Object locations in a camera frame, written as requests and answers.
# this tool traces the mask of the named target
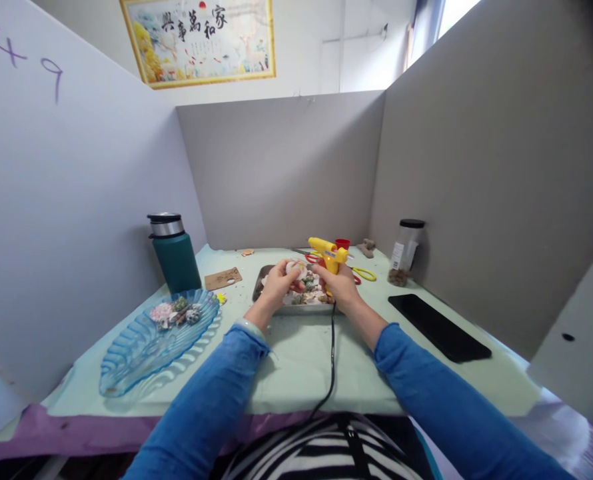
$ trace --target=clear plastic jar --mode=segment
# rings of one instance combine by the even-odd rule
[[[414,261],[418,240],[425,227],[423,220],[403,219],[399,222],[398,238],[394,242],[388,282],[397,287],[405,287]]]

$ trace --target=thermos lid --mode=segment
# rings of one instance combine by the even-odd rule
[[[423,220],[403,219],[398,223],[401,227],[420,229],[425,227]]]
[[[152,235],[150,238],[174,237],[185,233],[181,215],[178,213],[151,213],[148,215]]]

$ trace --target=cubicle divider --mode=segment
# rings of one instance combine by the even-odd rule
[[[177,107],[213,249],[368,234],[382,91]]]
[[[589,3],[481,2],[390,86],[387,255],[402,217],[428,222],[418,281],[531,359],[593,261]]]
[[[205,230],[173,106],[29,1],[0,45],[0,372],[41,401],[163,284],[146,215]]]

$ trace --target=person's left hand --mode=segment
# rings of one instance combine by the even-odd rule
[[[254,323],[264,333],[274,312],[283,305],[285,294],[290,290],[298,293],[305,291],[305,284],[301,280],[297,280],[298,269],[286,273],[285,267],[288,262],[290,262],[289,259],[283,259],[270,270],[261,296],[244,316],[246,320]]]

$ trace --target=person's right hand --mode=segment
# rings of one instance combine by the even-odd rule
[[[313,265],[312,271],[323,279],[336,300],[336,306],[346,315],[350,314],[355,305],[363,302],[356,290],[352,269],[344,263],[338,266],[336,275],[320,265]]]

